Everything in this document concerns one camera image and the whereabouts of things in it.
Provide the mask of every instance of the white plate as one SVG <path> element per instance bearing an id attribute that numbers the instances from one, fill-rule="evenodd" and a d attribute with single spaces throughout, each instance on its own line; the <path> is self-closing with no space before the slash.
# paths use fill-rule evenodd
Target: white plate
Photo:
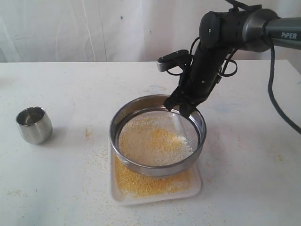
<path id="1" fill-rule="evenodd" d="M 146 196 L 146 197 L 138 197 L 138 198 L 125 198 L 121 195 L 120 190 L 117 186 L 117 181 L 115 178 L 115 160 L 114 160 L 114 150 L 109 142 L 109 161 L 110 161 L 110 196 L 112 200 L 117 205 L 128 206 L 128 205 L 137 205 L 142 203 L 150 203 L 150 202 L 159 202 L 163 200 L 171 200 L 171 199 L 181 199 L 186 197 L 191 197 L 199 193 L 202 187 L 201 183 L 201 175 L 198 170 L 198 163 L 196 162 L 191 167 L 191 187 L 185 191 L 179 191 L 172 194 L 160 194 L 154 196 Z"/>

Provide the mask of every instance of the white cloth backdrop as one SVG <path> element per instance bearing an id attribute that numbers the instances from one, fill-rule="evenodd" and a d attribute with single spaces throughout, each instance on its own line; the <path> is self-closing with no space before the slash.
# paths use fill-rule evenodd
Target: white cloth backdrop
<path id="1" fill-rule="evenodd" d="M 301 16 L 301 0 L 242 0 L 280 17 Z M 189 49 L 202 16 L 224 0 L 0 0 L 0 62 L 153 61 Z M 277 48 L 301 71 L 301 51 Z M 269 59 L 240 51 L 236 59 Z"/>

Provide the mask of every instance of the robotic arm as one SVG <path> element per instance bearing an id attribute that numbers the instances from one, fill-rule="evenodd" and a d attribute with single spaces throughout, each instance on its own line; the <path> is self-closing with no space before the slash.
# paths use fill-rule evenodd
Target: robotic arm
<path id="1" fill-rule="evenodd" d="M 180 114 L 186 117 L 207 100 L 223 76 L 231 76 L 237 71 L 225 74 L 227 64 L 235 63 L 231 57 L 238 49 L 264 52 L 271 43 L 301 49 L 301 17 L 279 18 L 274 11 L 262 9 L 261 5 L 226 1 L 233 5 L 228 12 L 209 12 L 202 18 L 200 42 L 194 55 L 179 50 L 157 60 L 161 72 L 176 66 L 183 70 L 178 87 L 164 103 L 168 110 L 179 105 Z"/>

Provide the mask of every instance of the metal cup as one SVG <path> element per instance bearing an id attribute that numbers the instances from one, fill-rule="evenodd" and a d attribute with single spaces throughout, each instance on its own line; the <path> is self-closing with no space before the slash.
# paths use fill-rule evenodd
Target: metal cup
<path id="1" fill-rule="evenodd" d="M 40 144 L 52 134 L 52 123 L 41 107 L 29 107 L 21 111 L 16 122 L 25 141 L 31 144 Z"/>

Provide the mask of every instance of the white table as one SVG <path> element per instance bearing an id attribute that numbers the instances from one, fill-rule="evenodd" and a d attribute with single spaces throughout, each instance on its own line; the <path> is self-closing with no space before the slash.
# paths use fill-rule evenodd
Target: white table
<path id="1" fill-rule="evenodd" d="M 301 136 L 269 100 L 269 61 L 238 66 L 199 106 L 207 123 L 200 194 L 120 207 L 108 195 L 110 120 L 136 97 L 170 94 L 178 78 L 154 62 L 0 64 L 0 225 L 300 225 Z M 286 60 L 276 61 L 274 90 L 301 125 L 301 76 Z M 16 127 L 32 105 L 54 125 L 43 145 Z"/>

